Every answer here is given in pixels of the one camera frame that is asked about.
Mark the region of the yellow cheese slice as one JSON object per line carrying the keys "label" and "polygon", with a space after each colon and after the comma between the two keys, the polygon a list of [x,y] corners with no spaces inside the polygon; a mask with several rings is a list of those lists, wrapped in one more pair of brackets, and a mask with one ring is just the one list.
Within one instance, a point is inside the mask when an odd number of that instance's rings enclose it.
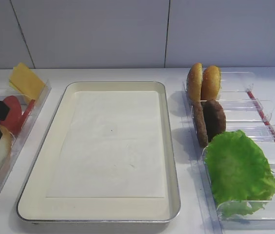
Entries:
{"label": "yellow cheese slice", "polygon": [[26,81],[29,86],[29,90],[37,99],[45,87],[45,83],[22,62],[13,68],[12,74],[9,77],[9,80],[10,79]]}
{"label": "yellow cheese slice", "polygon": [[30,101],[36,101],[37,98],[33,96],[32,92],[29,90],[29,86],[24,80],[9,80],[9,86],[18,91],[25,101],[26,104],[29,104]]}

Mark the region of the clear acrylic left food rack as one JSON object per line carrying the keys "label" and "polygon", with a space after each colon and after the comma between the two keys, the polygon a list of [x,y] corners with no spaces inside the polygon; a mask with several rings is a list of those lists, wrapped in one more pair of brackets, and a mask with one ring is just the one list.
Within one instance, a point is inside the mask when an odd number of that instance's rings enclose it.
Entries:
{"label": "clear acrylic left food rack", "polygon": [[17,135],[12,135],[13,141],[11,146],[10,159],[7,160],[0,168],[0,193],[6,183],[10,172],[12,171],[16,160],[20,152],[23,149],[23,146],[43,108],[45,101],[48,98],[48,95],[51,91],[50,81],[45,82],[45,86],[42,89],[38,98],[36,98],[34,104],[27,104],[25,102],[24,95],[19,94],[12,88],[0,88],[0,100],[3,100],[7,96],[16,96],[20,102],[22,112],[28,112],[29,115],[26,118],[25,122],[22,125],[20,132]]}

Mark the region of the green lettuce leaf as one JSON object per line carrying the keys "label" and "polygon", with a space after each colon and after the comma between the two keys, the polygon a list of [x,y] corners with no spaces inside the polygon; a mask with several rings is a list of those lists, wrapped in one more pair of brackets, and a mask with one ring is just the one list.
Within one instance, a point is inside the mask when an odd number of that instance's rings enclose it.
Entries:
{"label": "green lettuce leaf", "polygon": [[275,177],[267,158],[242,130],[216,135],[204,161],[223,217],[251,215],[275,194]]}

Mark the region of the white parchment paper sheet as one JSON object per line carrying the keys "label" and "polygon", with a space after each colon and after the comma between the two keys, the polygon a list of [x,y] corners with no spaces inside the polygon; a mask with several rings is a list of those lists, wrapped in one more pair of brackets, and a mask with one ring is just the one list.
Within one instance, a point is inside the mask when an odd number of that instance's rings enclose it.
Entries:
{"label": "white parchment paper sheet", "polygon": [[49,197],[163,197],[155,91],[77,92]]}

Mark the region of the red tomato slice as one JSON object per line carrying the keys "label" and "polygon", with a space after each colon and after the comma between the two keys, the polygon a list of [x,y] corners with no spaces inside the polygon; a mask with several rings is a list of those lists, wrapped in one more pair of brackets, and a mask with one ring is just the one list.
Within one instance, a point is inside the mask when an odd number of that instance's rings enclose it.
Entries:
{"label": "red tomato slice", "polygon": [[16,96],[8,96],[3,102],[10,108],[5,120],[0,120],[0,125],[7,128],[12,134],[19,133],[19,122],[22,116],[21,105]]}
{"label": "red tomato slice", "polygon": [[20,120],[19,120],[19,122],[18,122],[18,125],[17,125],[17,133],[18,133],[18,134],[20,133],[20,131],[21,131],[21,129],[22,129],[24,123],[25,123],[26,120],[28,119],[28,117],[29,117],[29,115],[30,115],[32,109],[34,108],[34,106],[35,106],[35,100],[32,99],[32,100],[30,100],[30,102],[29,102],[29,104],[28,104],[26,110],[24,111],[24,113],[22,114],[22,116],[21,116],[21,118],[20,118]]}

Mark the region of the sesame bun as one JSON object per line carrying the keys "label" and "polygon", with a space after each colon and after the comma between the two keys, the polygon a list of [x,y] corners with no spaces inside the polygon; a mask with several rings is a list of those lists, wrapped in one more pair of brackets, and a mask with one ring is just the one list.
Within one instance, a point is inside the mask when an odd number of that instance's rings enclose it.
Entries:
{"label": "sesame bun", "polygon": [[220,68],[211,65],[203,71],[203,80],[201,86],[201,100],[216,99],[221,83]]}
{"label": "sesame bun", "polygon": [[187,75],[187,93],[192,102],[200,101],[202,79],[202,64],[195,63]]}

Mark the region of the clear acrylic food rack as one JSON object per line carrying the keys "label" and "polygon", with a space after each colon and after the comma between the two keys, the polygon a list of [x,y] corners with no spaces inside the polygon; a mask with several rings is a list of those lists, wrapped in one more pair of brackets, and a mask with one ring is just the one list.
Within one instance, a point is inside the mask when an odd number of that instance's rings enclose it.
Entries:
{"label": "clear acrylic food rack", "polygon": [[16,96],[20,102],[22,112],[28,112],[29,115],[26,118],[25,122],[22,125],[20,132],[17,135],[12,135],[13,141],[11,146],[10,159],[7,160],[0,168],[0,193],[6,183],[10,172],[12,171],[16,160],[20,152],[23,149],[23,146],[43,108],[45,101],[48,98],[48,95],[51,91],[50,81],[45,82],[45,86],[42,89],[38,98],[36,98],[34,104],[27,104],[25,102],[24,95],[19,94],[12,88],[0,88],[0,100],[3,100],[7,96]]}
{"label": "clear acrylic food rack", "polygon": [[206,234],[275,234],[274,104],[251,72],[214,75],[220,88],[182,84]]}

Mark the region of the cream metal baking tray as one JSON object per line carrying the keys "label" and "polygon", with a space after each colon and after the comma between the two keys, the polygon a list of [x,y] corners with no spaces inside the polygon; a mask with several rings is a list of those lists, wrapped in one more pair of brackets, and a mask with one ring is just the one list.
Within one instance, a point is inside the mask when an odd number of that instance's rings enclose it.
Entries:
{"label": "cream metal baking tray", "polygon": [[18,216],[36,223],[168,223],[180,207],[165,86],[69,84],[19,197]]}

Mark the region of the clear acrylic right food rack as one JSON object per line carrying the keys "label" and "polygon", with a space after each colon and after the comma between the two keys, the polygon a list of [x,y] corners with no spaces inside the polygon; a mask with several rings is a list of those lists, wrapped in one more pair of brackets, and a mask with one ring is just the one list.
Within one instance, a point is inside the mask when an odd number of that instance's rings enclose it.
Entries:
{"label": "clear acrylic right food rack", "polygon": [[214,75],[220,88],[182,84],[206,234],[275,234],[274,104],[251,72]]}

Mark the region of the dark brown meat patty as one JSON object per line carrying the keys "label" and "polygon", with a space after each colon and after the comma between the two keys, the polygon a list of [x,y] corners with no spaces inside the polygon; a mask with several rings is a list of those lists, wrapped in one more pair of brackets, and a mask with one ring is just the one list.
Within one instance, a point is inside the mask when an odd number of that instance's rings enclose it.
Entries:
{"label": "dark brown meat patty", "polygon": [[206,125],[208,142],[226,131],[226,116],[220,103],[214,99],[208,100],[203,105],[203,116]]}

